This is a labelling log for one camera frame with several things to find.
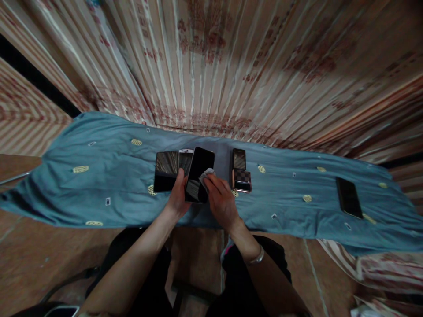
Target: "blue blanket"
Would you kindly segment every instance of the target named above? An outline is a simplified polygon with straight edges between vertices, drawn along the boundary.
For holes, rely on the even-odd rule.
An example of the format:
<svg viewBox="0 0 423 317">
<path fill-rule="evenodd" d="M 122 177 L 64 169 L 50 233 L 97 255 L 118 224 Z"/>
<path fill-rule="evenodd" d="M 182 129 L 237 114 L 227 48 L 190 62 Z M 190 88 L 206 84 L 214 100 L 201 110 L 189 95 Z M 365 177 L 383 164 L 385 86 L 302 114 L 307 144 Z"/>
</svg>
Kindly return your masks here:
<svg viewBox="0 0 423 317">
<path fill-rule="evenodd" d="M 250 230 L 331 239 L 353 255 L 423 251 L 423 217 L 382 167 L 168 132 L 101 112 L 79 115 L 43 155 L 43 163 L 1 194 L 0 207 L 55 226 L 147 226 L 169 196 L 148 191 L 156 153 L 196 146 L 215 152 L 216 174 L 228 181 L 232 149 L 246 150 L 252 193 L 239 193 L 236 204 Z M 355 183 L 366 219 L 341 211 L 337 176 Z M 208 204 L 193 205 L 178 225 L 219 228 Z"/>
</svg>

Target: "smartphone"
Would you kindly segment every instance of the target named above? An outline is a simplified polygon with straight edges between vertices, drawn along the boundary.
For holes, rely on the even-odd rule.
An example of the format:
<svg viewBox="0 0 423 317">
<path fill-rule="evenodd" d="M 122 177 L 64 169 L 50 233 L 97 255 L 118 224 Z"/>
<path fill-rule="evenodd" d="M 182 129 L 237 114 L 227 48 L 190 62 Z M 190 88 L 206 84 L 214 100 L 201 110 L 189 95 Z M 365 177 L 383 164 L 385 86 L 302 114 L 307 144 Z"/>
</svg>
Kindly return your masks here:
<svg viewBox="0 0 423 317">
<path fill-rule="evenodd" d="M 215 154 L 203 148 L 194 149 L 193 158 L 188 172 L 188 181 L 185 186 L 185 201 L 191 203 L 206 203 L 208 195 L 206 189 L 200 183 L 199 177 L 208 168 L 213 168 Z"/>
<path fill-rule="evenodd" d="M 360 201 L 358 200 L 357 190 L 354 183 L 337 177 L 336 186 L 338 188 L 341 210 L 351 216 L 363 219 L 363 213 L 361 212 Z"/>
<path fill-rule="evenodd" d="M 178 152 L 159 152 L 156 155 L 154 192 L 171 191 L 178 176 Z"/>
<path fill-rule="evenodd" d="M 232 150 L 232 169 L 247 170 L 245 150 Z"/>
<path fill-rule="evenodd" d="M 232 189 L 237 192 L 251 192 L 251 173 L 247 171 L 245 150 L 232 150 Z"/>
<path fill-rule="evenodd" d="M 184 170 L 184 175 L 188 175 L 189 166 L 191 165 L 191 160 L 193 158 L 194 150 L 191 149 L 183 149 L 179 150 L 179 168 Z"/>
<path fill-rule="evenodd" d="M 237 192 L 251 192 L 251 173 L 245 170 L 232 170 L 232 188 Z"/>
</svg>

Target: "bracelet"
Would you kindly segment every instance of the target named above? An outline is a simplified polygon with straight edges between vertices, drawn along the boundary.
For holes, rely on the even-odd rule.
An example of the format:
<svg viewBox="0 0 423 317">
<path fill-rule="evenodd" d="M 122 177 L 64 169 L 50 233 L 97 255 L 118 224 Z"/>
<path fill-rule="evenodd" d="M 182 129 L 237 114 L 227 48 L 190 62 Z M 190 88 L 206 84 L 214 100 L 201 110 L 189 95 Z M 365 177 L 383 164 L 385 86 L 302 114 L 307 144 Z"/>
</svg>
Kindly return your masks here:
<svg viewBox="0 0 423 317">
<path fill-rule="evenodd" d="M 252 261 L 250 261 L 250 262 L 248 262 L 248 263 L 245 263 L 247 266 L 251 266 L 251 265 L 257 265 L 257 264 L 259 264 L 262 260 L 263 260 L 263 257 L 264 257 L 264 249 L 263 249 L 263 247 L 260 245 L 260 254 L 259 254 L 259 256 L 257 257 L 257 258 L 255 258 L 254 260 L 252 260 Z"/>
</svg>

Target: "beige curtain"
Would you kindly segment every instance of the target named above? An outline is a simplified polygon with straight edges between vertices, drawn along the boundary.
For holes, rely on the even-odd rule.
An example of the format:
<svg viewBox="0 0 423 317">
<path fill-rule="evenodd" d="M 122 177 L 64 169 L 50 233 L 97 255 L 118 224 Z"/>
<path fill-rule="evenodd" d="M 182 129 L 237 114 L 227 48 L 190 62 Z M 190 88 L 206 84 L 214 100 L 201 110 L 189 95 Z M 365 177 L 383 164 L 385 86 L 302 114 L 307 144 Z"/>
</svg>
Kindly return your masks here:
<svg viewBox="0 0 423 317">
<path fill-rule="evenodd" d="M 416 212 L 423 216 L 423 162 L 399 166 L 389 172 L 414 204 Z"/>
<path fill-rule="evenodd" d="M 0 32 L 82 111 L 381 163 L 421 150 L 417 5 L 0 0 Z"/>
<path fill-rule="evenodd" d="M 71 121 L 0 59 L 0 154 L 41 156 Z"/>
</svg>

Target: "leg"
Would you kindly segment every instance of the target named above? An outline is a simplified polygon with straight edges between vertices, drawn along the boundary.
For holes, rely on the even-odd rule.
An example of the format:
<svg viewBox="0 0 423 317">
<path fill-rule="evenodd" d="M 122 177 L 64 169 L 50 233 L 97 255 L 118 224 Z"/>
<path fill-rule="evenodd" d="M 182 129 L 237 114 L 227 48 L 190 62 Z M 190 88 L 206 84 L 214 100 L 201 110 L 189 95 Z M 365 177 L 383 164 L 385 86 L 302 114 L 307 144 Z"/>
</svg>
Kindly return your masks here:
<svg viewBox="0 0 423 317">
<path fill-rule="evenodd" d="M 292 283 L 283 247 L 267 237 L 254 236 L 254 238 L 263 246 L 288 281 Z M 225 291 L 210 305 L 207 315 L 214 316 L 218 312 L 225 312 L 234 316 L 267 316 L 251 281 L 247 266 L 236 246 L 229 249 L 222 267 L 226 272 Z"/>
<path fill-rule="evenodd" d="M 93 284 L 88 287 L 85 297 L 88 297 L 109 269 L 125 254 L 145 230 L 146 228 L 126 228 L 113 239 L 103 264 L 101 265 L 100 273 Z M 147 279 L 141 287 L 128 316 L 140 315 L 140 312 L 142 312 L 144 316 L 161 312 L 168 315 L 172 312 L 172 306 L 164 290 L 170 262 L 171 254 L 163 247 Z"/>
</svg>

